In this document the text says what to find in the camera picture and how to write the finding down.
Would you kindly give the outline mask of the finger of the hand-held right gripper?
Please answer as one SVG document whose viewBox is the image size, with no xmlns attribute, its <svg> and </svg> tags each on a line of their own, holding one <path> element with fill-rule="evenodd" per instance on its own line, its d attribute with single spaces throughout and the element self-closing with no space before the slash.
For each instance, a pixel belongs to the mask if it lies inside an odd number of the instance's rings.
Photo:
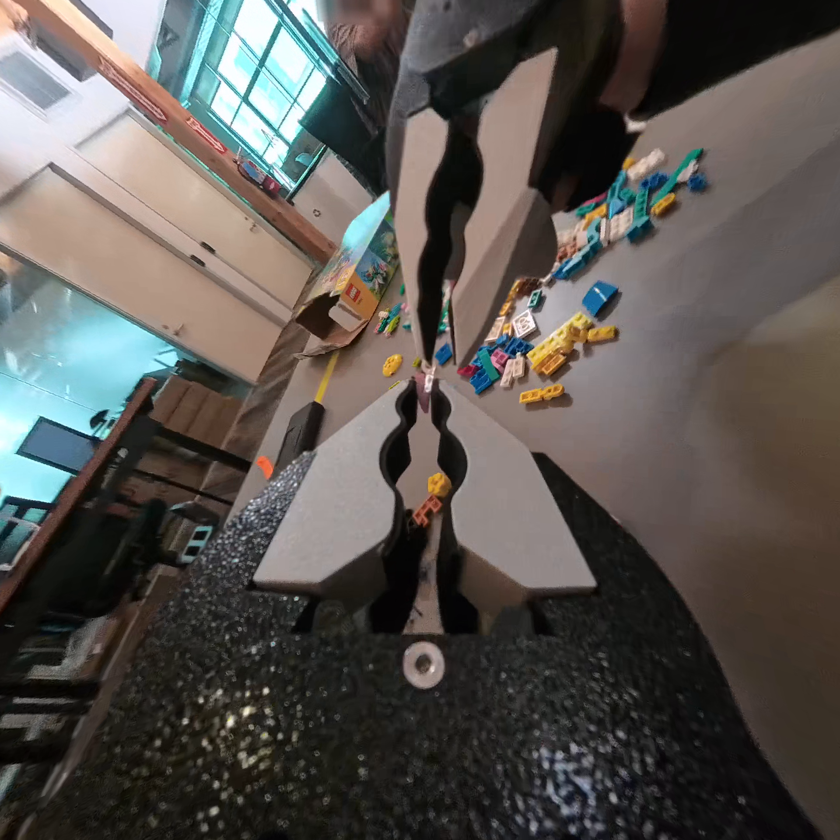
<svg viewBox="0 0 840 840">
<path fill-rule="evenodd" d="M 416 353 L 431 363 L 449 281 L 459 273 L 447 121 L 426 109 L 406 122 L 394 221 Z"/>
<path fill-rule="evenodd" d="M 481 185 L 465 226 L 464 265 L 451 298 L 459 365 L 483 343 L 511 283 L 521 274 L 543 274 L 553 263 L 550 205 L 532 184 L 532 172 L 544 151 L 558 57 L 550 48 L 523 61 L 480 114 Z"/>
</svg>

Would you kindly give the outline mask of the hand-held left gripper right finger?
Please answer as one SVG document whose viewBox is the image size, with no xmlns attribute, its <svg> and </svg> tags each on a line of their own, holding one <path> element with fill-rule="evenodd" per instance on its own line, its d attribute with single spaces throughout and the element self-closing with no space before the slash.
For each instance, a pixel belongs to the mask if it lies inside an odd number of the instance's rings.
<svg viewBox="0 0 840 840">
<path fill-rule="evenodd" d="M 446 634 L 486 634 L 532 619 L 531 605 L 591 594 L 597 583 L 529 448 L 449 385 L 430 417 L 452 482 L 437 557 Z"/>
</svg>

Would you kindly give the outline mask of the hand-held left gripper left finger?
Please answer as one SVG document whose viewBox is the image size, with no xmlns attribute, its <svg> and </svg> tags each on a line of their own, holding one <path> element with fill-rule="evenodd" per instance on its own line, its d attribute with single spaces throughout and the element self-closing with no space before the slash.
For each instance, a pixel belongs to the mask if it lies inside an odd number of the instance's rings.
<svg viewBox="0 0 840 840">
<path fill-rule="evenodd" d="M 311 451 L 252 589 L 339 603 L 372 631 L 404 629 L 424 531 L 396 485 L 416 420 L 417 386 L 399 382 Z"/>
</svg>

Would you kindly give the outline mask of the pile of colourful toy bricks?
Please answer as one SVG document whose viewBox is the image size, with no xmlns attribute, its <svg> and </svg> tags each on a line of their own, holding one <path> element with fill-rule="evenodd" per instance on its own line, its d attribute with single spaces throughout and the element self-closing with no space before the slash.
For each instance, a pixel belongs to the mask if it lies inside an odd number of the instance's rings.
<svg viewBox="0 0 840 840">
<path fill-rule="evenodd" d="M 498 379 L 502 379 L 503 384 L 508 383 L 510 369 L 497 362 L 503 353 L 513 357 L 531 350 L 527 340 L 538 329 L 533 310 L 542 305 L 547 285 L 556 279 L 573 278 L 585 270 L 605 247 L 617 240 L 624 238 L 635 243 L 645 238 L 653 231 L 655 219 L 676 206 L 675 187 L 686 183 L 690 191 L 697 192 L 707 186 L 705 176 L 697 172 L 701 154 L 702 150 L 693 150 L 675 173 L 667 176 L 652 169 L 654 163 L 664 159 L 660 150 L 655 150 L 640 162 L 619 171 L 606 193 L 576 211 L 576 225 L 564 231 L 560 241 L 553 227 L 556 248 L 551 267 L 543 274 L 521 274 L 511 283 L 483 343 L 469 362 L 458 365 L 459 372 L 471 378 L 476 393 L 481 393 Z M 459 242 L 459 273 L 444 290 L 433 358 L 437 362 L 437 370 L 448 362 L 457 363 L 452 339 L 451 303 L 455 283 L 464 265 L 466 224 L 475 208 L 468 204 L 475 190 L 474 178 L 467 164 L 458 163 L 455 152 L 448 152 L 446 170 L 455 199 L 454 230 Z"/>
</svg>

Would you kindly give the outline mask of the person's right forearm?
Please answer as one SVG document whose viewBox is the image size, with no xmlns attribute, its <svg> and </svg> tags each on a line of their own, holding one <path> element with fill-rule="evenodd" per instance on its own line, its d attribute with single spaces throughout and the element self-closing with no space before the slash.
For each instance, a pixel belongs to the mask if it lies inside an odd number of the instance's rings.
<svg viewBox="0 0 840 840">
<path fill-rule="evenodd" d="M 838 1 L 669 1 L 658 57 L 632 118 L 650 119 L 838 27 Z"/>
</svg>

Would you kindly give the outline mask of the grey desk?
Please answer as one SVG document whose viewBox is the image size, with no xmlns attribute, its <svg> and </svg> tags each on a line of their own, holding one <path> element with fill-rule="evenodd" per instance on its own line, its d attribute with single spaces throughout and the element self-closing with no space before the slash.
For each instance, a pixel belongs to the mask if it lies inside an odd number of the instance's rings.
<svg viewBox="0 0 840 840">
<path fill-rule="evenodd" d="M 710 190 L 601 275 L 612 346 L 521 420 L 598 591 L 546 634 L 296 639 L 289 838 L 838 838 L 838 35 L 650 124 Z"/>
</svg>

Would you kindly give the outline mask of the person's right hand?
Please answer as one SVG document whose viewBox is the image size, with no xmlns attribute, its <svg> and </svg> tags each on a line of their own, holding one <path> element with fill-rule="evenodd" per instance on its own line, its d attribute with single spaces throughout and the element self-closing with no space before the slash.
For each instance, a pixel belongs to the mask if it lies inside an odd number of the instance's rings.
<svg viewBox="0 0 840 840">
<path fill-rule="evenodd" d="M 667 1 L 622 1 L 623 32 L 599 105 L 623 115 L 635 111 L 649 87 L 665 38 Z"/>
</svg>

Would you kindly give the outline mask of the black rectangular block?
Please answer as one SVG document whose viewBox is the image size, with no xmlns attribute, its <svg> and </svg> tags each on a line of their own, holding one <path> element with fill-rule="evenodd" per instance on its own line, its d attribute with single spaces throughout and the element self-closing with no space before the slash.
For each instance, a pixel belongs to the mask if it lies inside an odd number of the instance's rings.
<svg viewBox="0 0 840 840">
<path fill-rule="evenodd" d="M 300 455 L 315 449 L 322 427 L 325 409 L 316 401 L 307 403 L 290 417 L 275 461 L 275 472 L 288 467 Z"/>
</svg>

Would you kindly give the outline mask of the colourful cardboard box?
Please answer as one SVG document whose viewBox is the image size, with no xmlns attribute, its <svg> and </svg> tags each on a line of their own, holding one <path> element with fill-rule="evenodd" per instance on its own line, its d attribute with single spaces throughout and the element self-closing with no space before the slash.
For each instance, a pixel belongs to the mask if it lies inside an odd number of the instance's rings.
<svg viewBox="0 0 840 840">
<path fill-rule="evenodd" d="M 400 265 L 388 192 L 353 220 L 342 242 L 319 272 L 293 321 L 315 343 L 301 358 L 340 350 L 352 343 L 378 312 Z"/>
</svg>

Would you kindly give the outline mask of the blue curved toy brick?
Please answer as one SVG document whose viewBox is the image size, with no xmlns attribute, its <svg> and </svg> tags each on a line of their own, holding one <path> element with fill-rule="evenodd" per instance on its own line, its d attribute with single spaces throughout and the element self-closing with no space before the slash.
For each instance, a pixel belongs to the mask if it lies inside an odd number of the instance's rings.
<svg viewBox="0 0 840 840">
<path fill-rule="evenodd" d="M 583 309 L 594 319 L 603 319 L 611 311 L 621 292 L 618 287 L 605 280 L 598 280 L 584 294 Z"/>
</svg>

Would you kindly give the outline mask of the yellow tape strip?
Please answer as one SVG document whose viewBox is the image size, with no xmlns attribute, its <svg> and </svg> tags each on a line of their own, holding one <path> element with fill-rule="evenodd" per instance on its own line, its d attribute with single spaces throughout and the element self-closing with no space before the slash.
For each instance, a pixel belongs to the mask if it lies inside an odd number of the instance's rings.
<svg viewBox="0 0 840 840">
<path fill-rule="evenodd" d="M 333 377 L 333 373 L 334 373 L 335 368 L 337 366 L 339 357 L 340 357 L 340 350 L 335 350 L 335 351 L 331 352 L 331 354 L 329 356 L 329 360 L 325 364 L 324 370 L 322 372 L 321 380 L 318 384 L 316 394 L 313 398 L 313 401 L 316 404 L 319 404 L 320 406 L 323 406 L 324 397 L 326 395 L 329 384 L 330 384 L 331 379 Z"/>
</svg>

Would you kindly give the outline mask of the stack of cardboard boxes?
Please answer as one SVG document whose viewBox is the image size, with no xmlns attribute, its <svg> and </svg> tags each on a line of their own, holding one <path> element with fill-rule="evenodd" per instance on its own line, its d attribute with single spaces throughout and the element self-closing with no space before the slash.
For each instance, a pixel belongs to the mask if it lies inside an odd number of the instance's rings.
<svg viewBox="0 0 840 840">
<path fill-rule="evenodd" d="M 149 418 L 168 432 L 230 450 L 228 440 L 243 404 L 239 396 L 172 375 L 154 395 Z M 199 487 L 210 466 L 205 458 L 159 437 L 140 462 L 142 469 L 189 487 Z"/>
</svg>

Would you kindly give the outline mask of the glass office partition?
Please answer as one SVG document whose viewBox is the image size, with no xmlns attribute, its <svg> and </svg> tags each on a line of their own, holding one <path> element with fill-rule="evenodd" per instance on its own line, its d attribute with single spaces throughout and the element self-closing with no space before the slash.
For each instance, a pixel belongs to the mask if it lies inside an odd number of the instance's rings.
<svg viewBox="0 0 840 840">
<path fill-rule="evenodd" d="M 70 474 L 18 455 L 40 417 L 84 434 L 118 416 L 145 376 L 182 375 L 225 396 L 249 386 L 47 271 L 1 254 L 2 498 L 53 501 Z"/>
</svg>

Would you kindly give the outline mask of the wooden post with red signs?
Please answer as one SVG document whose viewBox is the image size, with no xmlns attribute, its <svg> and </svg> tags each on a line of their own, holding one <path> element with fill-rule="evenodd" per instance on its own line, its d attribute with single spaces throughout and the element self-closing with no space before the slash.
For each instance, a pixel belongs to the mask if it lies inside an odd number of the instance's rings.
<svg viewBox="0 0 840 840">
<path fill-rule="evenodd" d="M 301 252 L 320 265 L 329 261 L 336 244 L 285 199 L 270 196 L 242 175 L 235 153 L 71 2 L 2 2 L 2 12 L 22 34 L 31 35 L 32 24 L 42 25 Z"/>
</svg>

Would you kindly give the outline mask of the wall vent grille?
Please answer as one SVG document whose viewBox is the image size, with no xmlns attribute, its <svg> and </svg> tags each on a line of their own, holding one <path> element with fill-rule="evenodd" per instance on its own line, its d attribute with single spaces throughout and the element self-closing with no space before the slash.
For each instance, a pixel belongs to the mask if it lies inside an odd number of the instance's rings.
<svg viewBox="0 0 840 840">
<path fill-rule="evenodd" d="M 21 49 L 1 56 L 1 88 L 42 120 L 57 118 L 75 92 Z"/>
</svg>

